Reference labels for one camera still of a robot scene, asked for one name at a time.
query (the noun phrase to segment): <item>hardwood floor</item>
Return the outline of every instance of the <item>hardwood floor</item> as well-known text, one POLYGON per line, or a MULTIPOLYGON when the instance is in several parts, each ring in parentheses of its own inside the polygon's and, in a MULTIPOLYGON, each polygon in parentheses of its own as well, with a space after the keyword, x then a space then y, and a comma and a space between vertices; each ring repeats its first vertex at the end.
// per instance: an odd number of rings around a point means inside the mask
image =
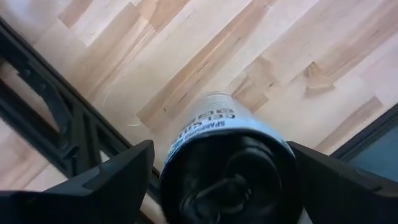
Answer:
MULTIPOLYGON (((159 170, 205 92, 325 154, 398 102, 395 0, 0 0, 0 16, 129 141, 153 139, 159 170)), ((52 122, 9 65, 0 77, 52 122)), ((0 189, 64 179, 0 132, 0 189)))

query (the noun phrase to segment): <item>wood grain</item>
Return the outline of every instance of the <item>wood grain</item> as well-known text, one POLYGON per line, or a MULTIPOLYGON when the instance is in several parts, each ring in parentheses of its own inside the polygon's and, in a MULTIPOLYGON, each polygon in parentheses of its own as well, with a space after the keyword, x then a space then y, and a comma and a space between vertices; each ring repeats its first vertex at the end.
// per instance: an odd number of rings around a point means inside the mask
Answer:
MULTIPOLYGON (((233 95, 290 141, 325 154, 398 102, 398 2, 1 0, 0 16, 159 170, 202 93, 233 95)), ((0 77, 54 126, 0 61, 0 77)), ((0 123, 0 188, 65 180, 0 123)), ((142 210, 162 223, 148 197, 142 210)))

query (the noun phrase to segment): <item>spray can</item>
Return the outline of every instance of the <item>spray can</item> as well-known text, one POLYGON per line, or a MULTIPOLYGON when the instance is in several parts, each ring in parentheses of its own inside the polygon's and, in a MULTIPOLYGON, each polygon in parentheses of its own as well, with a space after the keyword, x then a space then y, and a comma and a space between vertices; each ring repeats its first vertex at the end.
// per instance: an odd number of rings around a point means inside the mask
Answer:
POLYGON ((234 98, 209 93, 171 145, 160 205, 170 224, 296 223, 295 156, 234 98))

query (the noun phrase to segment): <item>can label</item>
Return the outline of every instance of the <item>can label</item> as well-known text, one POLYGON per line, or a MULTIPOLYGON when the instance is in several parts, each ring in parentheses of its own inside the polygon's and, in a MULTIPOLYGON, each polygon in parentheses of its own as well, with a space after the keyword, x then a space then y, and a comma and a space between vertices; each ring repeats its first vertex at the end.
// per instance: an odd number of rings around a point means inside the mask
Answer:
POLYGON ((196 103, 192 117, 172 143, 166 157, 167 164, 178 150, 195 136, 212 131, 250 129, 262 132, 279 141, 292 154, 290 146, 273 129, 259 121, 248 109, 232 96, 209 93, 196 103))

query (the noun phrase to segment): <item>black bracket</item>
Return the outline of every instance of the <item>black bracket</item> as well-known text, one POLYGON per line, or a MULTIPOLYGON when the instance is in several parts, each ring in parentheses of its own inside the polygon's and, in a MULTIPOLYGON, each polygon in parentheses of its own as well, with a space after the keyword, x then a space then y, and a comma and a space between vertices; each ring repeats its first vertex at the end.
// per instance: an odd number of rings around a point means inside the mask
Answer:
MULTIPOLYGON (((66 177, 100 164, 100 151, 113 157, 133 147, 1 18, 0 58, 44 100, 58 130, 1 80, 0 116, 66 177)), ((147 193, 156 202, 158 181, 153 167, 147 193)))

